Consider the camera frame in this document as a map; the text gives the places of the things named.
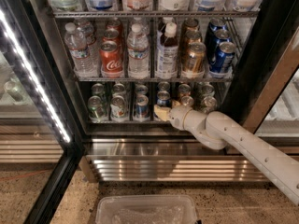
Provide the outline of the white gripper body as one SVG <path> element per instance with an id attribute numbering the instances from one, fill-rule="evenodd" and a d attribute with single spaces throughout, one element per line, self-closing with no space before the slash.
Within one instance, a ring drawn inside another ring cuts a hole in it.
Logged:
<path id="1" fill-rule="evenodd" d="M 190 111 L 192 111 L 192 108 L 184 105 L 172 108 L 169 112 L 171 125 L 178 130 L 184 131 L 184 120 Z"/>

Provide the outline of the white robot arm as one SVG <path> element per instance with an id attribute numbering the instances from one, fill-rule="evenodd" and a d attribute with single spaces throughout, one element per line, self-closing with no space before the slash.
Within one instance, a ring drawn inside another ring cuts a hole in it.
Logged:
<path id="1" fill-rule="evenodd" d="M 205 114 L 185 105 L 173 108 L 154 106 L 159 119 L 191 133 L 214 150 L 227 145 L 237 149 L 296 206 L 299 205 L 299 162 L 247 131 L 219 111 Z"/>

